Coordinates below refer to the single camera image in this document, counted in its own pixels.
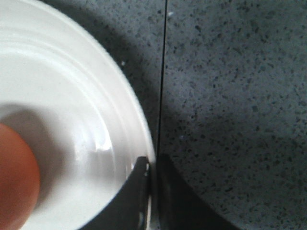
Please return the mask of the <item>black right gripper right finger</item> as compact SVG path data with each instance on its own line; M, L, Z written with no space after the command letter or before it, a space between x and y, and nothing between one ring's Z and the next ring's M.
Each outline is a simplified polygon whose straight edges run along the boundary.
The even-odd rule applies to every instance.
M169 155L158 156L158 212L163 230L237 230L214 212L176 170Z

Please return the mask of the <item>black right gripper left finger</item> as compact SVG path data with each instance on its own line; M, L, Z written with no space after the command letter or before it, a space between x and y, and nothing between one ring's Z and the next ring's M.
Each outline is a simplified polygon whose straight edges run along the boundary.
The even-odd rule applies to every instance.
M150 173L146 157L138 157L128 179L111 202L84 230L144 230L147 225Z

